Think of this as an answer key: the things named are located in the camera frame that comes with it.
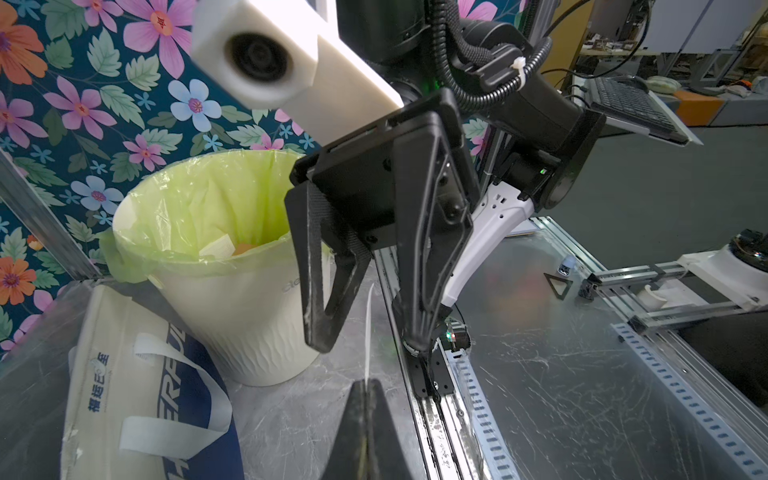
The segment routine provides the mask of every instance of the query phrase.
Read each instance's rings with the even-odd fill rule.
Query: black triangle piece
[[[568,295],[568,291],[571,289],[571,285],[573,285],[573,280],[567,280],[559,276],[550,275],[549,273],[545,273],[544,276],[547,278],[547,283],[549,283],[550,288],[552,288],[552,292],[558,298],[558,300],[562,300],[565,298],[566,295]],[[565,284],[565,289],[563,290],[563,293],[558,293],[558,289],[554,287],[552,280],[557,280],[558,282],[562,282]]]

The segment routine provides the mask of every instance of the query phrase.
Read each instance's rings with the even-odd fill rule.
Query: orange item in trash
[[[237,246],[237,248],[235,249],[234,253],[232,253],[232,257],[234,257],[236,255],[240,255],[241,253],[246,253],[248,250],[250,250],[252,248],[256,248],[256,247],[257,247],[256,245],[250,245],[248,243],[241,243],[241,244],[239,244]]]

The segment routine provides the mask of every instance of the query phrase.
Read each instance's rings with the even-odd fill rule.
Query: metal table surface
[[[569,252],[548,231],[504,240],[456,304],[469,358],[522,478],[740,478],[734,462],[618,341],[616,313],[558,300],[543,273]]]
[[[225,380],[247,480],[319,478],[336,437],[349,387],[364,375],[365,307],[372,302],[371,377],[379,379],[414,480],[426,477],[405,383],[376,268],[371,266],[331,353],[271,387]],[[67,353],[78,341],[93,282],[73,282],[0,365],[0,478],[58,478],[69,386]],[[149,282],[106,282],[166,320],[183,326]]]

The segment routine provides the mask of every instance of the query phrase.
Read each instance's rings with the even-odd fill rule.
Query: keyboard
[[[598,77],[587,80],[587,89],[592,110],[647,127],[655,137],[676,143],[687,141],[687,136],[677,131],[667,112],[640,88]]]

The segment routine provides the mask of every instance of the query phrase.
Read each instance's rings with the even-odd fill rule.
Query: orange flower
[[[34,270],[27,270],[29,263],[11,257],[0,258],[0,305],[8,303],[18,305],[24,301],[24,295],[30,296],[35,291],[31,284],[38,279]]]
[[[0,0],[0,74],[4,68],[13,83],[31,85],[32,77],[27,70],[43,78],[48,66],[30,52],[43,51],[38,34],[27,25],[13,25],[17,17],[16,9]]]
[[[35,235],[30,235],[27,237],[27,245],[29,245],[29,248],[40,251],[43,249],[43,244],[40,243],[40,240]]]

